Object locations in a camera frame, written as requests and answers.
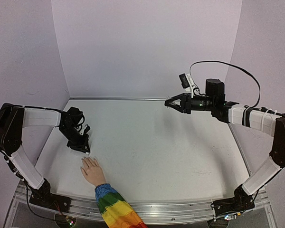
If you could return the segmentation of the clear nail polish bottle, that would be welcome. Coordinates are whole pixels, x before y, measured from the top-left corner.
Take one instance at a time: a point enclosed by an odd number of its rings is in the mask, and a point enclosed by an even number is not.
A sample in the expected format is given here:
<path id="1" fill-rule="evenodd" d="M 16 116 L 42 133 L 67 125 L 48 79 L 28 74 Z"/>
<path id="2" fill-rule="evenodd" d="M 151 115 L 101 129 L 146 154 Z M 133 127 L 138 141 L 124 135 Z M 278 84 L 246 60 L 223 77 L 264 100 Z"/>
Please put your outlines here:
<path id="1" fill-rule="evenodd" d="M 164 105 L 167 108 L 179 108 L 180 107 L 180 100 L 175 97 L 166 97 L 166 100 L 164 102 Z"/>

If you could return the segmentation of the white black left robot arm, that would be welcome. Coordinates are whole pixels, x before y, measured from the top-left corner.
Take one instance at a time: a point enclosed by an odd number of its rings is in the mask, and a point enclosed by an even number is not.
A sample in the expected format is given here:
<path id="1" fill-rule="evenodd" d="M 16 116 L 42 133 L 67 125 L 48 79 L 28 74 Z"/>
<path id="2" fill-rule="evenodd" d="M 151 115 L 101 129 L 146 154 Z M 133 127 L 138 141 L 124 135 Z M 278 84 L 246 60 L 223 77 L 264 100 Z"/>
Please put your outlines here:
<path id="1" fill-rule="evenodd" d="M 31 190 L 30 204 L 68 212 L 71 199 L 51 193 L 51 185 L 32 164 L 22 145 L 23 128 L 30 126 L 56 127 L 67 138 L 67 147 L 90 153 L 89 125 L 78 108 L 67 111 L 36 106 L 4 103 L 0 109 L 0 152 L 10 170 Z"/>

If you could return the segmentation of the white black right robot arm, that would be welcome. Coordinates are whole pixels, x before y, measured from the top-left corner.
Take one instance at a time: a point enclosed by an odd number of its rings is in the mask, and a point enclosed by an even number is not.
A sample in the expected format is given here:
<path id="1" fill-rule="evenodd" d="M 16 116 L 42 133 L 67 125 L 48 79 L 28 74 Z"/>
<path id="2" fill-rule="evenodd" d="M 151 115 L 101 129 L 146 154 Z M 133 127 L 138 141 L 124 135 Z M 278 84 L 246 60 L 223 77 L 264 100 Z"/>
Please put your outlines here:
<path id="1" fill-rule="evenodd" d="M 227 124 L 238 124 L 266 133 L 273 138 L 269 157 L 244 183 L 234 190 L 234 197 L 212 203 L 215 216 L 241 213 L 253 209 L 259 190 L 285 168 L 285 113 L 262 107 L 244 107 L 225 100 L 225 85 L 218 79 L 207 79 L 205 95 L 196 95 L 190 75 L 180 75 L 185 93 L 173 96 L 164 103 L 183 114 L 208 111 L 212 117 Z"/>

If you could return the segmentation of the rainbow striped sleeve forearm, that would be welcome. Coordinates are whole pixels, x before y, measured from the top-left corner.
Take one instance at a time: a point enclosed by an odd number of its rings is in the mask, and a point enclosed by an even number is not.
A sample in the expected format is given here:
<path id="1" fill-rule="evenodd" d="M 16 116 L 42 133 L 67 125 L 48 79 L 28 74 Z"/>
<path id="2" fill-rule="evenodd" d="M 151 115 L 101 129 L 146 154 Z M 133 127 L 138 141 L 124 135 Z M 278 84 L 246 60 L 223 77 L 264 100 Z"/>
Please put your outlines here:
<path id="1" fill-rule="evenodd" d="M 99 212 L 109 228 L 146 228 L 130 204 L 110 184 L 95 188 Z"/>

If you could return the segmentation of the mannequin hand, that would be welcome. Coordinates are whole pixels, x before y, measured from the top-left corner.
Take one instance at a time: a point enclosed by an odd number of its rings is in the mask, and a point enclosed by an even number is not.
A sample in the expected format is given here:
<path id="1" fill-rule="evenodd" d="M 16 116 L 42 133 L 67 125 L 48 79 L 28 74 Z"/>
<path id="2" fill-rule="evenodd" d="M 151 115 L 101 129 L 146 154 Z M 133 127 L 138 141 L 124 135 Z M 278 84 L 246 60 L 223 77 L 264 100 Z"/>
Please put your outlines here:
<path id="1" fill-rule="evenodd" d="M 81 172 L 83 177 L 95 187 L 107 184 L 104 172 L 96 159 L 84 157 L 81 159 L 83 167 Z"/>

